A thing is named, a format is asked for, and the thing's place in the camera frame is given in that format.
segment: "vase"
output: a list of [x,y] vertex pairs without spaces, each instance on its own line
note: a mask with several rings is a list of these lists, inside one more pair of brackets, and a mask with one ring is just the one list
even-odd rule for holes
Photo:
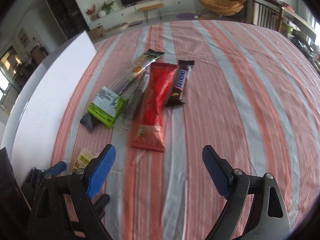
[[104,10],[101,10],[101,11],[98,12],[99,18],[105,17],[106,15],[107,15],[106,11],[104,11]]
[[92,21],[98,20],[98,15],[96,13],[92,14],[91,15],[91,20]]
[[113,8],[110,8],[110,9],[108,9],[108,10],[106,10],[106,14],[110,14],[110,13],[112,13],[112,12],[114,12],[115,10],[113,9]]

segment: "red snack package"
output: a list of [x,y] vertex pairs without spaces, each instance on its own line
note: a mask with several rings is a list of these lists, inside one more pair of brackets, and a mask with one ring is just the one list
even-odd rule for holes
[[173,64],[151,64],[148,90],[140,111],[140,125],[131,143],[133,147],[164,152],[162,108],[176,69]]

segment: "striped bedsheet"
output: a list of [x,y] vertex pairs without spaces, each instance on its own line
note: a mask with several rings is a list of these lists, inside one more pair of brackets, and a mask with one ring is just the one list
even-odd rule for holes
[[[115,145],[102,189],[111,196],[103,222],[115,240],[207,236],[225,204],[202,162],[208,144],[233,168],[271,172],[291,226],[301,221],[320,183],[320,80],[293,44],[265,28],[204,20],[135,29],[96,46],[61,121],[51,164],[72,165],[84,147],[99,153]],[[160,62],[195,61],[187,103],[164,110],[165,153],[129,147],[128,132],[117,125],[89,134],[79,124],[97,92],[149,48],[165,51]],[[235,236],[249,208],[248,201]]]

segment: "blue gripper pad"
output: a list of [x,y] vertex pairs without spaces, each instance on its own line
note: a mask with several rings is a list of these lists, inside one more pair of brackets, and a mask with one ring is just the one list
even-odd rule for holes
[[54,176],[58,176],[61,172],[65,171],[67,165],[65,162],[61,161],[55,164],[54,166],[50,167],[45,171],[45,173],[52,173]]
[[100,189],[116,159],[116,148],[113,145],[108,144],[102,150],[97,159],[99,162],[89,177],[87,189],[87,196],[89,198],[92,198],[94,195],[97,195],[100,192]]
[[231,174],[231,166],[226,166],[211,145],[207,145],[202,150],[202,160],[206,166],[210,177],[217,188],[219,195],[230,198],[230,184],[233,176]]

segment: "cardboard box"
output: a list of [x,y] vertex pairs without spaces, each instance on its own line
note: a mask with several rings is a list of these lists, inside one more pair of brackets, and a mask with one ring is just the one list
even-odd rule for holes
[[95,41],[95,40],[103,37],[103,33],[104,33],[104,27],[98,26],[98,27],[92,29],[91,31],[88,31],[88,36],[91,41]]

